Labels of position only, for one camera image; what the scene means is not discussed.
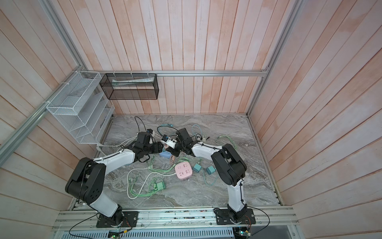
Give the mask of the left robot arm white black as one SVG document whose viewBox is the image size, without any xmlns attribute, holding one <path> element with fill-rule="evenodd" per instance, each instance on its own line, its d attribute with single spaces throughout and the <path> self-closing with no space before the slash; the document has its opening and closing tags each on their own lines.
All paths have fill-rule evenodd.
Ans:
<svg viewBox="0 0 382 239">
<path fill-rule="evenodd" d="M 151 132 L 139 132 L 136 140 L 123 146 L 116 153 L 95 159 L 82 158 L 68 180 L 65 191 L 106 218 L 121 217 L 120 205 L 103 192 L 105 176 L 120 167 L 133 164 L 145 156 L 149 157 L 162 150 L 163 144 L 155 141 Z"/>
</svg>

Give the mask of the pink power strip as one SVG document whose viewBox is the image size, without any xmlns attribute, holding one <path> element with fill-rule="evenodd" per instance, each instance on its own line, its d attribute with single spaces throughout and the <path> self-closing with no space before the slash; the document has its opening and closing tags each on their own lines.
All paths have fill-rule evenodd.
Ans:
<svg viewBox="0 0 382 239">
<path fill-rule="evenodd" d="M 185 180 L 193 175 L 193 170 L 189 162 L 180 162 L 175 165 L 175 172 L 180 180 Z"/>
</svg>

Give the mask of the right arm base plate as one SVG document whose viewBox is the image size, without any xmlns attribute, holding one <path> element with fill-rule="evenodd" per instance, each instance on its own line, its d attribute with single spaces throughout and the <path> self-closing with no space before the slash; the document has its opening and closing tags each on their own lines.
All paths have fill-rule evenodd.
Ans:
<svg viewBox="0 0 382 239">
<path fill-rule="evenodd" d="M 256 224 L 256 219 L 252 209 L 243 208 L 239 212 L 232 209 L 214 208 L 216 223 L 218 225 L 233 225 L 233 224 Z"/>
</svg>

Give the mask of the blue power strip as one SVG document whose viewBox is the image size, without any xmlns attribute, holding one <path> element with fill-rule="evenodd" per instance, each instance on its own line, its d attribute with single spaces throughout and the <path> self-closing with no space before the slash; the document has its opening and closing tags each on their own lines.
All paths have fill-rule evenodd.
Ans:
<svg viewBox="0 0 382 239">
<path fill-rule="evenodd" d="M 172 156 L 172 154 L 168 151 L 160 152 L 159 155 L 164 157 L 164 158 L 171 158 L 171 156 Z"/>
</svg>

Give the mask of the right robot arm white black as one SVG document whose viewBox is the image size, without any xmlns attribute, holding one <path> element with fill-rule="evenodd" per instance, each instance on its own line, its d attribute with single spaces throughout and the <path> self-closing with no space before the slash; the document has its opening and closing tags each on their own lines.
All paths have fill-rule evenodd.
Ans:
<svg viewBox="0 0 382 239">
<path fill-rule="evenodd" d="M 232 220 L 238 220 L 244 216 L 247 204 L 242 187 L 247 165 L 234 146 L 229 143 L 215 146 L 194 140 L 184 128 L 176 131 L 174 139 L 163 136 L 162 142 L 168 146 L 166 150 L 174 156 L 179 156 L 183 152 L 193 157 L 211 160 L 221 180 L 227 185 L 229 216 Z"/>
</svg>

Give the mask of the light green USB charger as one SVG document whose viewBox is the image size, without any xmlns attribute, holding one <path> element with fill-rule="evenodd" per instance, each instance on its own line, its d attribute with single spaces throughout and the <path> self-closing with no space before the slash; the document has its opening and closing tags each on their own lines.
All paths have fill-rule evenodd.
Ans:
<svg viewBox="0 0 382 239">
<path fill-rule="evenodd" d="M 156 182 L 155 185 L 154 185 L 154 189 L 156 191 L 161 191 L 161 190 L 164 190 L 166 188 L 165 186 L 165 182 L 161 181 L 161 182 Z"/>
</svg>

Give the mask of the teal USB charger with green cable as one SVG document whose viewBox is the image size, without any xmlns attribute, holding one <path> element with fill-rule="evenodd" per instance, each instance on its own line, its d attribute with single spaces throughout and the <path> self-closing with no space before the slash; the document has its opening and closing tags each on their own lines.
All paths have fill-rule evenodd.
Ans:
<svg viewBox="0 0 382 239">
<path fill-rule="evenodd" d="M 198 163 L 196 163 L 194 166 L 193 166 L 193 171 L 196 172 L 196 173 L 199 173 L 202 169 L 202 166 Z"/>
</svg>

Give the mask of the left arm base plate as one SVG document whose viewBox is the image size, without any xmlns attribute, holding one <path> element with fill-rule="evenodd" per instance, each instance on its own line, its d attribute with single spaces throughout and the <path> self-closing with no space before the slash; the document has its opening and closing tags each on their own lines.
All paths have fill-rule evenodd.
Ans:
<svg viewBox="0 0 382 239">
<path fill-rule="evenodd" d="M 106 217 L 100 214 L 96 228 L 134 228 L 137 225 L 138 214 L 138 211 L 116 211 L 112 217 Z"/>
</svg>

